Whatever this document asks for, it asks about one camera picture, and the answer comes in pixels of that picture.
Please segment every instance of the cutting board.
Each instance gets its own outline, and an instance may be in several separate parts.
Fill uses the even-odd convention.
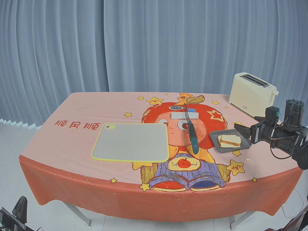
[[[160,163],[169,159],[162,123],[105,123],[91,153],[95,160]]]

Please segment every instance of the knife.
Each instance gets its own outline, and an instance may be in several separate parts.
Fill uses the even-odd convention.
[[[197,133],[196,133],[196,130],[195,130],[193,123],[191,122],[191,120],[189,118],[186,104],[184,104],[184,109],[185,109],[185,116],[186,116],[186,120],[187,120],[187,124],[188,124],[189,139],[190,139],[190,142],[192,144],[192,151],[196,155],[199,152],[199,144],[198,144]]]

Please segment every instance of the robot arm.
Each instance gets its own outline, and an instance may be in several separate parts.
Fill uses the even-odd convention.
[[[308,169],[308,128],[302,126],[304,103],[298,100],[287,100],[284,121],[277,125],[280,117],[279,108],[271,106],[266,108],[265,117],[255,116],[259,123],[250,128],[234,124],[234,128],[251,140],[252,144],[265,141],[270,149],[278,148],[297,161],[301,169]]]

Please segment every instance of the toaster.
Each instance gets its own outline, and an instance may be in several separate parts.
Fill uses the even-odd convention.
[[[265,117],[265,109],[274,103],[277,88],[249,73],[234,76],[229,103],[255,117]]]

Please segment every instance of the toaster slot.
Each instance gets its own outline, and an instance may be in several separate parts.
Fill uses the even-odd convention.
[[[248,80],[248,81],[250,81],[250,82],[252,82],[252,83],[254,83],[254,84],[256,84],[260,87],[263,87],[263,88],[269,86],[269,83],[266,83],[263,80],[260,80],[256,77],[252,76],[252,75],[249,75],[249,74],[241,75],[240,77],[243,78],[243,79],[246,79],[246,80]]]

